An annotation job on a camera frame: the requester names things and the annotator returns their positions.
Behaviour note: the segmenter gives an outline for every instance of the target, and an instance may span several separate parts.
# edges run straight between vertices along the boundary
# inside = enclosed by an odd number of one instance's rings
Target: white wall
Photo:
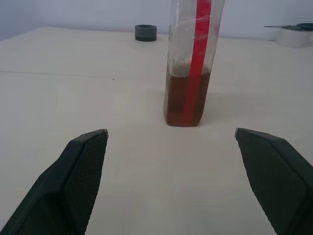
[[[0,40],[41,26],[37,0],[0,0]]]
[[[0,40],[39,25],[133,31],[136,24],[149,23],[168,31],[170,0],[0,2]],[[277,29],[264,25],[305,22],[313,22],[313,0],[226,0],[221,35],[273,39]]]

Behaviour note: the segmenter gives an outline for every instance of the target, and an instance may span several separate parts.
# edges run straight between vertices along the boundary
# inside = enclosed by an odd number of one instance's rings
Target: red stripe
[[[210,28],[211,0],[198,0],[194,49],[192,52],[188,86],[185,95],[181,125],[190,126],[198,100],[206,45]]]

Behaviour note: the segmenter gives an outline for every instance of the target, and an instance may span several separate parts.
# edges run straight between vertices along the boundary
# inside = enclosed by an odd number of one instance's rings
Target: white table
[[[87,235],[274,235],[235,128],[313,163],[313,47],[221,38],[196,128],[167,126],[167,36],[40,28],[0,42],[0,227],[67,142],[109,130]]]

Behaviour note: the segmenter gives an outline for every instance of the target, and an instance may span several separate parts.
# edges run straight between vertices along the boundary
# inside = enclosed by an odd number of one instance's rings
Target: clear plastic bottle
[[[197,126],[225,0],[172,0],[164,115],[171,126]]]

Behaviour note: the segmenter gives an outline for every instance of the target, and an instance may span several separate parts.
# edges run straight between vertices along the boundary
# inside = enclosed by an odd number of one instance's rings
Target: gray tape roll
[[[157,27],[149,24],[135,26],[135,38],[142,42],[152,42],[157,39]]]

